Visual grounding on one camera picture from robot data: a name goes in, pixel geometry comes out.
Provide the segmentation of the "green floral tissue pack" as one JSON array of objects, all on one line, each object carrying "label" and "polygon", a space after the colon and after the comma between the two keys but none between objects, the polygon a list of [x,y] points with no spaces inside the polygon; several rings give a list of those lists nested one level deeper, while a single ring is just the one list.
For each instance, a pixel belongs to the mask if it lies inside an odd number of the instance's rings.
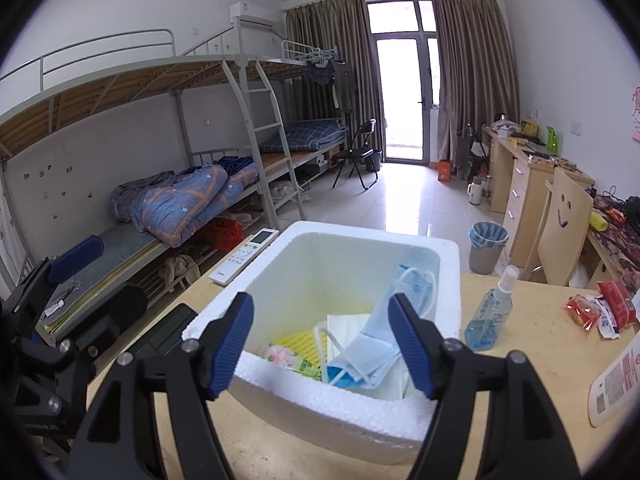
[{"label": "green floral tissue pack", "polygon": [[280,344],[267,344],[259,351],[258,356],[290,372],[306,376],[313,380],[321,379],[321,372],[318,365],[311,363],[292,349],[280,346]]}]

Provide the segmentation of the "yellow foam net sponge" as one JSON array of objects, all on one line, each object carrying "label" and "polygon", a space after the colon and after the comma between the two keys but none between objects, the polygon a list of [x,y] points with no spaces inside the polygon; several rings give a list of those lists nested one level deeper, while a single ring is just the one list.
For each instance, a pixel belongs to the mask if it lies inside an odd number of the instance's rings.
[{"label": "yellow foam net sponge", "polygon": [[320,358],[328,356],[328,338],[323,332],[315,333],[313,330],[303,330],[275,339],[272,344],[288,347],[318,365],[321,372]]}]

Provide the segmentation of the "white tissue paper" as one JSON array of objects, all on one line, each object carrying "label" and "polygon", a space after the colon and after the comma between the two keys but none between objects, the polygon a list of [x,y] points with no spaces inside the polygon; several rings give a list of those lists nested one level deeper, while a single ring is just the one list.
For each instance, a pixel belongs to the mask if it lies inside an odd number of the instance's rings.
[{"label": "white tissue paper", "polygon": [[381,337],[369,327],[368,314],[330,314],[314,326],[328,338],[328,356],[320,358],[321,380],[330,386],[384,401],[399,401],[413,394],[407,365],[390,334]]}]

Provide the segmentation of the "blue surgical face mask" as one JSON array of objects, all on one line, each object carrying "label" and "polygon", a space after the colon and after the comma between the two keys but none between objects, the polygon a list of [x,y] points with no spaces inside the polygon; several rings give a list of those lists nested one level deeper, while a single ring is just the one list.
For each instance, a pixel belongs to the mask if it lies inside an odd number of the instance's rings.
[{"label": "blue surgical face mask", "polygon": [[[430,315],[435,310],[437,304],[436,275],[430,270],[421,270],[414,266],[406,266],[405,264],[398,266],[383,299],[378,302],[371,312],[366,313],[370,315],[370,329],[378,333],[380,337],[382,326],[384,324],[390,326],[388,306],[390,305],[390,300],[397,294],[405,296],[416,313],[421,318],[424,318],[424,316]],[[395,339],[391,328],[390,334]]]}]

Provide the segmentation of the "black smartphone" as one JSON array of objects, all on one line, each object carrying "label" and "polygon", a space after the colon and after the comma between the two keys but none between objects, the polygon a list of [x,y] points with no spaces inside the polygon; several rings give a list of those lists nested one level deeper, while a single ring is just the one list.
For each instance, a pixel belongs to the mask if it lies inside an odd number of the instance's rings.
[{"label": "black smartphone", "polygon": [[197,316],[187,304],[178,304],[126,349],[126,352],[136,359],[164,356],[180,346],[182,332]]}]

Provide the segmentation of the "white lotion pump bottle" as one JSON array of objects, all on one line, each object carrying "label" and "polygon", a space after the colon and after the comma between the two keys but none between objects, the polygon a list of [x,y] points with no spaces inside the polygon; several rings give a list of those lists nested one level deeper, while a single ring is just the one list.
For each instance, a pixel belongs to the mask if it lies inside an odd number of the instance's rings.
[{"label": "white lotion pump bottle", "polygon": [[588,418],[591,426],[602,426],[638,400],[639,364],[639,335],[636,335],[589,389]]}]

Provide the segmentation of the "white air conditioner remote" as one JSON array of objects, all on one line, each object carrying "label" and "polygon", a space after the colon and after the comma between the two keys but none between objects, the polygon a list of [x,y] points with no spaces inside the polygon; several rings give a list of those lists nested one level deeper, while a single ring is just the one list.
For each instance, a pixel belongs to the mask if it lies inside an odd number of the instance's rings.
[{"label": "white air conditioner remote", "polygon": [[229,285],[252,261],[254,261],[278,236],[275,229],[261,229],[244,240],[240,246],[217,264],[208,274],[209,279],[220,286]]}]

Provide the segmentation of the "blue spray bottle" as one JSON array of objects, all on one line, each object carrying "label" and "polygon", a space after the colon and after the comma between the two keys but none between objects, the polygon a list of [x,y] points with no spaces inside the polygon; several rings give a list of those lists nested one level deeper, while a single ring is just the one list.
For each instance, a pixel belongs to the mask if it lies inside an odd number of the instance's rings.
[{"label": "blue spray bottle", "polygon": [[471,321],[465,327],[465,344],[473,351],[486,351],[497,342],[513,308],[512,294],[520,270],[507,266],[498,284],[486,292]]}]

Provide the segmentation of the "blue plaid quilt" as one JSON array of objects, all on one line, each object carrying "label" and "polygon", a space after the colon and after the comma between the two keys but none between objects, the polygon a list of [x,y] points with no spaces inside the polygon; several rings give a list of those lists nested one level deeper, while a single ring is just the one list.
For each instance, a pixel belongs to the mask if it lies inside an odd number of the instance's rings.
[{"label": "blue plaid quilt", "polygon": [[257,179],[253,159],[224,156],[211,164],[162,171],[116,186],[110,214],[176,248],[228,209]]}]

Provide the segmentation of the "metal bunk bed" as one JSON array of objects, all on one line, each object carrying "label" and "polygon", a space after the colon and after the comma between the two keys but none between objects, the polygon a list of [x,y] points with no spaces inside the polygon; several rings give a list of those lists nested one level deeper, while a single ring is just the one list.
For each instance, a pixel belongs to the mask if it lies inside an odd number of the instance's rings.
[{"label": "metal bunk bed", "polygon": [[317,50],[274,36],[254,54],[232,25],[178,52],[168,29],[150,31],[150,55],[115,64],[118,47],[91,39],[51,51],[3,75],[35,76],[38,89],[1,117],[1,283],[13,290],[45,258],[96,235],[103,255],[58,285],[35,326],[47,344],[67,333],[120,285],[156,301],[186,284],[210,256],[210,220],[173,248],[110,214],[123,183],[181,172],[224,156],[249,157],[258,179],[228,209],[252,196],[258,218],[279,226],[275,180],[340,144],[339,122],[287,124],[276,84],[306,72]]}]

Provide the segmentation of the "white styrofoam box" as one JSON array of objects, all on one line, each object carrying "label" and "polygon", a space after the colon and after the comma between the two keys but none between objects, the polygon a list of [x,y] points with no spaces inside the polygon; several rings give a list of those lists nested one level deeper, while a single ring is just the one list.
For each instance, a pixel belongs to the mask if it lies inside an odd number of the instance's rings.
[{"label": "white styrofoam box", "polygon": [[312,356],[332,361],[396,283],[442,336],[461,324],[460,252],[452,240],[297,222],[235,278],[182,336],[195,339],[240,292],[254,321],[230,393],[254,415],[319,448],[391,465],[416,456],[435,411],[397,362],[380,388],[341,388],[289,370],[277,359],[307,334]]}]

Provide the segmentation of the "red snack packet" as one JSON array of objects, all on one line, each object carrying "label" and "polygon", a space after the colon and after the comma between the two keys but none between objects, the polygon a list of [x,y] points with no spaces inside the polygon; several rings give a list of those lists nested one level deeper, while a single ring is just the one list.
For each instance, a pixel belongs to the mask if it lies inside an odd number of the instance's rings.
[{"label": "red snack packet", "polygon": [[573,321],[585,332],[597,326],[602,314],[600,302],[595,296],[578,294],[570,297],[565,310]]},{"label": "red snack packet", "polygon": [[598,289],[613,315],[618,332],[638,322],[638,312],[630,292],[621,280],[598,281]]}]

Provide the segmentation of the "grey trash bin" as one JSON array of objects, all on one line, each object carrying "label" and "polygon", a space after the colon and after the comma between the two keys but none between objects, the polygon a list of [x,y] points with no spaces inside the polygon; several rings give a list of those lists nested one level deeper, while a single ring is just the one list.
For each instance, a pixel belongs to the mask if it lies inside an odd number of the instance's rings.
[{"label": "grey trash bin", "polygon": [[470,270],[482,275],[494,272],[500,254],[509,240],[506,228],[492,221],[476,222],[469,229],[469,239],[471,243]]}]

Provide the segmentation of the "patterned desk cloth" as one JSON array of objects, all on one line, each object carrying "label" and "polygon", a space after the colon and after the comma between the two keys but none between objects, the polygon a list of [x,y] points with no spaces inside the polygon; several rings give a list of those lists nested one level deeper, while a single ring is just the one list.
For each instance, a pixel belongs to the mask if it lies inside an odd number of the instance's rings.
[{"label": "patterned desk cloth", "polygon": [[594,211],[608,222],[604,231],[594,234],[612,263],[612,272],[634,294],[639,289],[639,197],[621,200],[611,193],[597,195]]}]

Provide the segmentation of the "white thermos jug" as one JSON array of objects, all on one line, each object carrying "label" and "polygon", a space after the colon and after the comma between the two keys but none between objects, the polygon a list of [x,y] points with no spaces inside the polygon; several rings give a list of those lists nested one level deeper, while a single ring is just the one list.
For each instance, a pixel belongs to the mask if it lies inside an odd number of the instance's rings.
[{"label": "white thermos jug", "polygon": [[468,184],[466,192],[471,205],[478,206],[483,199],[483,182],[482,176],[475,176],[471,183]]}]

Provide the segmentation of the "black folding chair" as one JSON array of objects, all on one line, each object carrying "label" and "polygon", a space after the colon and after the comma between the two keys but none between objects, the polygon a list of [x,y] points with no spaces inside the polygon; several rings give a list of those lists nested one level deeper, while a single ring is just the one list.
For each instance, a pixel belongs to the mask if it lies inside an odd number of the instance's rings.
[{"label": "black folding chair", "polygon": [[372,188],[376,182],[378,182],[378,172],[374,170],[375,179],[370,184],[365,184],[363,181],[362,173],[359,168],[360,162],[370,158],[374,154],[374,149],[370,147],[369,141],[372,134],[375,132],[376,119],[371,118],[360,125],[357,130],[347,141],[347,146],[343,151],[338,152],[334,158],[337,161],[337,174],[332,184],[332,188],[335,188],[337,181],[343,173],[343,170],[347,164],[352,165],[349,177],[356,172],[363,191],[367,191]]}]

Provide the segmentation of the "wooden desk with drawers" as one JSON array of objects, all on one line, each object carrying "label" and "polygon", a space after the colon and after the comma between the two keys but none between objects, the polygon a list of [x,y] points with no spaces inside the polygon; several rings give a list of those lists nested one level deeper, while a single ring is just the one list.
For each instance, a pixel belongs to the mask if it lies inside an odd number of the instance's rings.
[{"label": "wooden desk with drawers", "polygon": [[490,143],[490,210],[502,215],[502,225],[508,231],[504,252],[509,263],[524,268],[535,245],[554,167],[531,160],[520,146],[500,138],[490,127],[484,126],[482,133]]}]

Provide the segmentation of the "orange bag on floor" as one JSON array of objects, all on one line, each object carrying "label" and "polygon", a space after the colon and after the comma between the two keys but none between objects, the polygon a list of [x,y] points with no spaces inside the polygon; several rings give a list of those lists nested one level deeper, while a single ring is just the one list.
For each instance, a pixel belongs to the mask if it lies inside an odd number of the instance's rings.
[{"label": "orange bag on floor", "polygon": [[438,162],[437,180],[439,182],[449,182],[451,180],[451,162],[448,159],[441,159]]}]

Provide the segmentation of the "left brown curtain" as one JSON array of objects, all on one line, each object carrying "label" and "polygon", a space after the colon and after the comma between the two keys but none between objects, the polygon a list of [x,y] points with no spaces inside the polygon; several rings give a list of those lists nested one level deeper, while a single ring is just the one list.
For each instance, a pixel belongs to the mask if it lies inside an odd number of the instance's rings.
[{"label": "left brown curtain", "polygon": [[366,0],[296,6],[285,11],[285,24],[294,47],[317,50],[293,82],[296,118],[341,119],[352,131],[374,119],[370,144],[382,151],[382,92]]}]

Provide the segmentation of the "brown curtain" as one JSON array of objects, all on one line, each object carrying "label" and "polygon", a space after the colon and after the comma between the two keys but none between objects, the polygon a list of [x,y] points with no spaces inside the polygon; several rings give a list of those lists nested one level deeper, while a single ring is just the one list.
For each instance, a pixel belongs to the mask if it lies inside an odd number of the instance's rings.
[{"label": "brown curtain", "polygon": [[374,119],[370,144],[382,151],[382,92],[366,0],[296,6],[285,11],[285,24],[294,47],[317,50],[293,82],[296,118],[341,119],[352,131]]},{"label": "brown curtain", "polygon": [[465,125],[520,119],[520,87],[498,0],[432,0],[440,65],[437,149],[454,162]]}]

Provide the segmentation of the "right brown curtain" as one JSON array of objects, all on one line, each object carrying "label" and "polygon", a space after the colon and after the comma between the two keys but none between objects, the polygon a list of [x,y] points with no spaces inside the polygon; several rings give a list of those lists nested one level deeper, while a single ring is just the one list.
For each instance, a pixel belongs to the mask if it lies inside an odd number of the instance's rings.
[{"label": "right brown curtain", "polygon": [[498,0],[432,0],[440,65],[437,149],[454,162],[465,125],[520,119],[520,87]]}]

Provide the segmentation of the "glass balcony door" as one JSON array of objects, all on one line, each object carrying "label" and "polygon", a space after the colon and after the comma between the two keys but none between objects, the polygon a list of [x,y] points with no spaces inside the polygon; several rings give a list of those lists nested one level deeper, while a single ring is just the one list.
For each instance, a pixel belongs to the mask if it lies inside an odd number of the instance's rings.
[{"label": "glass balcony door", "polygon": [[434,160],[440,100],[432,0],[370,2],[368,11],[380,74],[385,158],[427,165]]}]

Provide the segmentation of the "wall air conditioner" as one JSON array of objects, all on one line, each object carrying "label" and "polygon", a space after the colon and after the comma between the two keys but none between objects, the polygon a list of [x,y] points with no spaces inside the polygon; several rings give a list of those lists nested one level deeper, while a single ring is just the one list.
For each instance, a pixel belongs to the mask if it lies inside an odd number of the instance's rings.
[{"label": "wall air conditioner", "polygon": [[277,25],[281,21],[281,12],[260,4],[239,1],[229,6],[230,21],[242,18],[260,24]]}]

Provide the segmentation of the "anime wall poster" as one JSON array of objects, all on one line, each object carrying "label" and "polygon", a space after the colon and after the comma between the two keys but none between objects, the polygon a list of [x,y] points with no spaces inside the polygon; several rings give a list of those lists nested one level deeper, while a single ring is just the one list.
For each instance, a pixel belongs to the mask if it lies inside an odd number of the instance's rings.
[{"label": "anime wall poster", "polygon": [[634,88],[634,93],[631,97],[632,105],[634,109],[631,113],[631,125],[632,125],[632,138],[639,142],[640,141],[640,86],[636,86]]}]

